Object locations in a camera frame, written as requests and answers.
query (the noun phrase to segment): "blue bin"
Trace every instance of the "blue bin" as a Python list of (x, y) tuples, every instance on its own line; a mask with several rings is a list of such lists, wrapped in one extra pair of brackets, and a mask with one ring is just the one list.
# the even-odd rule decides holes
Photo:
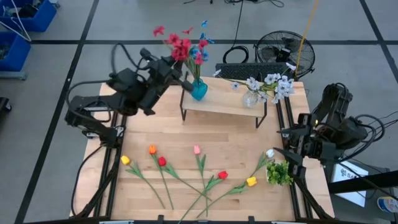
[(24, 66), (30, 45), (14, 32), (0, 32), (0, 45), (10, 46), (6, 58), (0, 60), (0, 71), (20, 71)]
[[(32, 4), (33, 0), (14, 0), (14, 2), (17, 7), (22, 7), (25, 4)], [(17, 17), (11, 20), (11, 17), (9, 16), (2, 16), (4, 13), (4, 10), (2, 8), (3, 6), (14, 8), (11, 0), (1, 0), (0, 21), (5, 23), (5, 25), (13, 28), (14, 30), (20, 30), (20, 28), (13, 22), (15, 21), (19, 24), (19, 20)], [(54, 8), (51, 2), (49, 2), (49, 0), (44, 0), (33, 18), (21, 18), (21, 22), (24, 25), (26, 31), (44, 32), (50, 25), (52, 19), (55, 16), (55, 13), (57, 13), (57, 10)]]

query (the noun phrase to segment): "pink tulip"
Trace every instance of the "pink tulip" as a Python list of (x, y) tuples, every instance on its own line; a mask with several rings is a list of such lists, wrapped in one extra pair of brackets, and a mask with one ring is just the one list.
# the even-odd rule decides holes
[(200, 154), (200, 148), (198, 145), (195, 145), (193, 147), (193, 153), (195, 153), (195, 155), (199, 155)]

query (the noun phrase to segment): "electric fan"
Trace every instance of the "electric fan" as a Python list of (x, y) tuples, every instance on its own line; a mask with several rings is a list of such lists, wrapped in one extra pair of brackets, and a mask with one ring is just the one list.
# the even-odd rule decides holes
[[(296, 66), (299, 56), (302, 36), (290, 31), (275, 31), (262, 37), (256, 48), (257, 58), (260, 62), (288, 62)], [(297, 68), (297, 80), (308, 72), (313, 72), (315, 53), (310, 42), (305, 39), (300, 56), (300, 65)]]

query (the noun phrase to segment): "wooden board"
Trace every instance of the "wooden board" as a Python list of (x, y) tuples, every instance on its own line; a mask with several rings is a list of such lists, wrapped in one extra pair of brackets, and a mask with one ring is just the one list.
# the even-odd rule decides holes
[[(290, 97), (294, 118), (299, 113), (308, 113), (302, 83), (294, 83), (295, 94)], [(112, 90), (103, 85), (101, 95), (112, 94)], [(156, 115), (145, 116), (141, 111), (137, 116), (127, 119), (127, 130), (123, 143), (123, 154), (137, 161), (142, 173), (156, 188), (167, 209), (162, 209), (151, 189), (138, 177), (127, 173), (120, 166), (112, 219), (156, 220), (159, 214), (165, 220), (179, 220), (186, 209), (198, 197), (198, 194), (186, 185), (165, 174), (175, 210), (170, 209), (164, 185), (154, 161), (148, 153), (151, 144), (156, 145), (158, 155), (171, 163), (179, 176), (197, 189), (202, 189), (200, 173), (197, 169), (193, 146), (199, 144), (207, 155), (205, 178), (221, 170), (229, 173), (227, 180), (214, 187), (209, 196), (217, 198), (235, 185), (241, 184), (254, 170), (259, 155), (272, 148), (282, 147), (276, 107), (268, 102), (267, 118), (259, 129), (253, 125), (251, 117), (202, 111), (187, 111), (185, 122), (181, 119), (179, 103), (181, 88), (171, 86), (154, 107)], [(89, 140), (87, 156), (96, 147), (98, 140)], [(75, 208), (80, 211), (98, 187), (104, 151), (90, 159), (81, 171), (76, 191)], [(276, 153), (281, 161), (283, 156)], [(325, 175), (320, 163), (315, 159), (306, 159), (307, 185), (318, 203), (327, 213), (334, 216), (327, 189)], [(256, 220), (294, 220), (292, 200), (288, 186), (273, 186), (265, 180), (265, 168), (255, 174), (258, 184), (247, 192), (229, 195), (209, 209), (209, 216), (199, 219), (209, 220), (247, 220), (253, 215)], [(304, 217), (304, 207), (300, 201)], [(203, 198), (185, 220), (196, 220), (196, 215), (204, 208)]]
[(208, 111), (259, 118), (264, 116), (263, 103), (258, 103), (253, 108), (243, 106), (242, 97), (248, 91), (245, 86), (239, 86), (237, 90), (232, 90), (231, 82), (222, 78), (202, 77), (202, 79), (208, 85), (205, 97), (201, 101), (197, 101), (190, 94), (184, 94), (182, 108), (185, 110)]

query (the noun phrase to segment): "concrete floor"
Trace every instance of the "concrete floor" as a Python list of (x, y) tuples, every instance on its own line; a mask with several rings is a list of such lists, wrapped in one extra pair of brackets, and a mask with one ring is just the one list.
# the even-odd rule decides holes
[[(36, 160), (53, 119), (67, 74), (73, 74), (72, 83), (83, 80), (106, 78), (110, 69), (111, 43), (87, 42), (79, 52), (79, 40), (85, 35), (83, 29), (93, 3), (98, 7), (89, 24), (86, 40), (155, 40), (152, 30), (163, 25), (166, 33), (180, 32), (195, 26), (192, 38), (197, 39), (200, 30), (196, 27), (207, 19), (207, 33), (215, 40), (233, 40), (238, 22), (240, 4), (225, 4), (206, 0), (182, 4), (184, 0), (60, 0), (61, 8), (48, 30), (31, 34), (32, 43), (23, 70), (28, 73), (24, 82), (0, 80), (0, 96), (11, 99), (13, 111), (0, 125), (0, 223), (14, 223), (32, 175)], [(276, 8), (270, 2), (243, 6), (238, 40), (258, 40), (275, 30), (290, 30), (302, 34), (307, 25), (314, 0), (283, 0), (284, 8)], [(365, 0), (371, 15), (393, 58), (398, 58), (398, 8), (396, 0)], [(314, 108), (320, 101), (327, 84), (343, 82), (354, 95), (349, 115), (373, 114), (383, 117), (398, 110), (398, 84), (382, 50), (381, 39), (374, 29), (359, 0), (320, 0), (307, 39), (318, 41), (313, 45), (316, 54), (315, 72), (302, 81), (310, 90), (308, 102)], [(362, 40), (350, 45), (345, 40)], [(163, 45), (143, 45), (145, 42), (130, 42), (127, 49), (135, 60), (139, 59), (141, 47), (154, 55), (167, 55)], [(254, 61), (252, 45), (249, 61)], [(202, 74), (211, 75), (215, 64), (231, 44), (215, 44), (208, 48), (209, 62), (204, 64)], [(78, 60), (76, 70), (71, 71), (74, 57)], [(240, 62), (244, 56), (233, 53), (229, 62)], [(124, 55), (118, 54), (118, 68), (130, 67)], [(77, 88), (75, 94), (96, 95), (99, 85)], [(68, 127), (63, 120), (66, 108), (62, 108), (52, 136), (49, 152), (44, 163), (36, 190), (30, 203), (25, 222), (37, 222), (67, 218), (70, 212), (70, 197), (77, 168), (80, 165), (86, 139), (80, 131)], [(384, 121), (397, 119), (391, 116)], [(373, 144), (356, 159), (379, 167), (398, 169), (396, 142), (398, 125), (388, 128), (386, 136)], [(335, 205), (336, 216), (356, 219)]]

